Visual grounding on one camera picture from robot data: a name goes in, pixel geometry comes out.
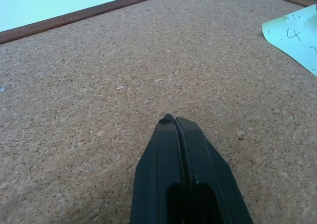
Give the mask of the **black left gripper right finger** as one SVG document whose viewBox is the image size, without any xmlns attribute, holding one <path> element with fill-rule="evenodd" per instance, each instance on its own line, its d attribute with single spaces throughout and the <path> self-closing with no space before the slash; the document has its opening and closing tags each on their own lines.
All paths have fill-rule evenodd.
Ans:
<svg viewBox="0 0 317 224">
<path fill-rule="evenodd" d="M 199 126 L 177 117 L 185 174 L 185 224 L 253 224 L 233 173 Z"/>
</svg>

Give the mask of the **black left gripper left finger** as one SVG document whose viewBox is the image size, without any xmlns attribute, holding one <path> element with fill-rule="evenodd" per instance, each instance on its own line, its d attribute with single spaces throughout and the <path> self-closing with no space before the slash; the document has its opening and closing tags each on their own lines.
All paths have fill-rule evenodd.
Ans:
<svg viewBox="0 0 317 224">
<path fill-rule="evenodd" d="M 176 120 L 166 114 L 136 166 L 129 224 L 183 224 L 183 176 Z"/>
</svg>

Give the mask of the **green sticky note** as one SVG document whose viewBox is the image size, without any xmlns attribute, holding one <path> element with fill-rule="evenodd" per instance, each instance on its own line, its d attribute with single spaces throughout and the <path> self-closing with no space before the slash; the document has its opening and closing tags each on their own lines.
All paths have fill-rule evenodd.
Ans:
<svg viewBox="0 0 317 224">
<path fill-rule="evenodd" d="M 265 39 L 317 77 L 317 5 L 262 24 Z"/>
</svg>

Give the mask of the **wood-framed cork board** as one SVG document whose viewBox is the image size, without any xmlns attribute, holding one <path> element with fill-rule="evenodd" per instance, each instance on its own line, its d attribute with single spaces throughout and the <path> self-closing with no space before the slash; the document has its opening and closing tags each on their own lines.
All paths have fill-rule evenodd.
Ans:
<svg viewBox="0 0 317 224">
<path fill-rule="evenodd" d="M 257 224 L 317 224 L 317 77 L 263 37 L 282 0 L 148 0 L 0 45 L 0 224 L 128 224 L 167 113 Z"/>
</svg>

